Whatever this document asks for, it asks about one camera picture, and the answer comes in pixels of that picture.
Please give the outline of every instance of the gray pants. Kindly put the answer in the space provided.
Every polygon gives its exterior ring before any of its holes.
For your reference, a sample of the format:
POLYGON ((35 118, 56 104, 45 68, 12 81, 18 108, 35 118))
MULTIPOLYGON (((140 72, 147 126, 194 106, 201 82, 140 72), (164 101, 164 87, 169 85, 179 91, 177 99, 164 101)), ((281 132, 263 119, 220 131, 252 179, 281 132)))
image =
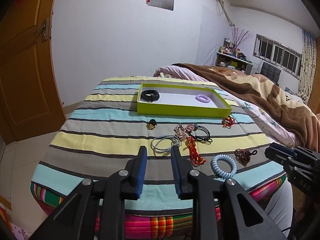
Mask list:
MULTIPOLYGON (((282 186, 274 193, 268 203, 266 214, 283 230, 291 226, 293 210, 292 187, 286 179, 282 186)), ((284 231, 288 237, 289 229, 284 231)))

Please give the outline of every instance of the door panel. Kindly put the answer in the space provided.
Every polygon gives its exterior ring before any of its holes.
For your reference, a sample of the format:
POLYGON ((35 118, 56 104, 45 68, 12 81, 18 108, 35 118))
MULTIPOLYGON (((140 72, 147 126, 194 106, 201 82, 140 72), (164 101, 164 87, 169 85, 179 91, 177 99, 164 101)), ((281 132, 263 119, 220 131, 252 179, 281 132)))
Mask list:
POLYGON ((57 131, 65 121, 50 39, 43 41, 40 29, 44 19, 51 24, 52 4, 25 0, 21 8, 11 7, 0 25, 0 114, 18 141, 57 131))

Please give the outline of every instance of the blue spiral hair tie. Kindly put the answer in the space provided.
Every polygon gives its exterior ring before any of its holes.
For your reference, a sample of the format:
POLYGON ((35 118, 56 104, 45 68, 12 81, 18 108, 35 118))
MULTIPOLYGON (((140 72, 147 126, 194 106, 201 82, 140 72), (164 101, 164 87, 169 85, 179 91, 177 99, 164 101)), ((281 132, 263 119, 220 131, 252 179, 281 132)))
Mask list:
POLYGON ((218 154, 212 159, 212 169, 220 177, 222 177, 224 179, 230 179, 237 172, 237 164, 230 156, 225 155, 225 154, 218 154), (225 160, 225 161, 229 162, 231 164, 231 166, 232 166, 232 171, 231 172, 225 172, 222 169, 220 169, 218 164, 217 164, 218 160, 225 160))

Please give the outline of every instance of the patterned curtain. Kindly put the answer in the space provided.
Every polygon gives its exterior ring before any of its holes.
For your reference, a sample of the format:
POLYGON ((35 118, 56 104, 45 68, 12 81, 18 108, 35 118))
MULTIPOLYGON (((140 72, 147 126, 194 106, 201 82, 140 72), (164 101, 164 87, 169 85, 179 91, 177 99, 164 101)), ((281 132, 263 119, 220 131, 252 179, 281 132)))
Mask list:
POLYGON ((313 77, 315 75, 317 45, 316 37, 312 33, 305 29, 302 29, 302 33, 303 46, 298 95, 302 98, 303 102, 307 104, 312 90, 313 77))

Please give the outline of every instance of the plaid fabric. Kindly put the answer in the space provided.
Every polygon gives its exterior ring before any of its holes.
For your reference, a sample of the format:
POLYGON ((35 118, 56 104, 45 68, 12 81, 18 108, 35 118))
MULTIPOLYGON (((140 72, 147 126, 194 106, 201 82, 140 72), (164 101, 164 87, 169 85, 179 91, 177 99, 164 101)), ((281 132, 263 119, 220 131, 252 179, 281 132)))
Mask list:
MULTIPOLYGON (((286 175, 273 180, 265 186, 250 193, 260 206, 265 208, 268 201, 277 189, 281 187, 286 175)), ((31 183, 31 193, 44 212, 49 215, 62 201, 61 196, 56 195, 39 185, 31 183)), ((216 218, 220 221, 220 209, 216 208, 216 218)), ((100 218, 96 220, 96 231, 99 230, 100 218)), ((131 239, 155 239, 169 236, 189 234, 192 231, 192 214, 166 217, 140 217, 125 216, 125 235, 131 239)))

